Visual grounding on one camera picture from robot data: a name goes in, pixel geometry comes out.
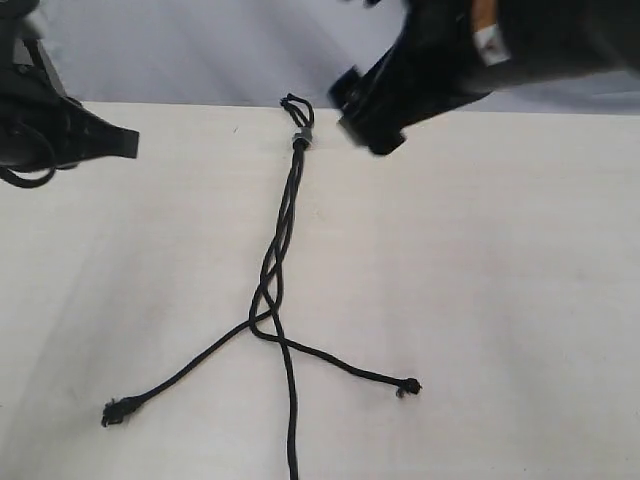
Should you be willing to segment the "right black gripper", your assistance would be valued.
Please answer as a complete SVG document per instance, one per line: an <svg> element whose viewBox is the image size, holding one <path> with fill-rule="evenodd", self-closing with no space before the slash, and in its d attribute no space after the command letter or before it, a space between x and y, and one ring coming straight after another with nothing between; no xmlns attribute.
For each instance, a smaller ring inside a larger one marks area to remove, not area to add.
<svg viewBox="0 0 640 480"><path fill-rule="evenodd" d="M401 30L366 73L329 88L338 125L358 147L390 155L403 129L477 102L510 81L508 1L406 1Z"/></svg>

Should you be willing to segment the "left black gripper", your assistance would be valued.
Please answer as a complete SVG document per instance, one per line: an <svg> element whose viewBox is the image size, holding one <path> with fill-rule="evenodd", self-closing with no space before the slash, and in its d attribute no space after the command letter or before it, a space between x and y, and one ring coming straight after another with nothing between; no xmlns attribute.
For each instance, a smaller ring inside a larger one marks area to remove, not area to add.
<svg viewBox="0 0 640 480"><path fill-rule="evenodd" d="M70 169L103 157L136 159L140 134L107 122L66 95L56 72L1 67L1 168Z"/></svg>

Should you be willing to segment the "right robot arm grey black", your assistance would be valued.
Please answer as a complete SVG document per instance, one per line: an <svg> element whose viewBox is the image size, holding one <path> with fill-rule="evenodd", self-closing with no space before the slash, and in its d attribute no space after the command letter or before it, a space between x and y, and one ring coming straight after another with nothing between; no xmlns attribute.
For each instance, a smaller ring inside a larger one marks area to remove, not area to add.
<svg viewBox="0 0 640 480"><path fill-rule="evenodd" d="M636 1L409 1L392 46L328 97L350 139L386 156L404 128L497 90L638 70Z"/></svg>

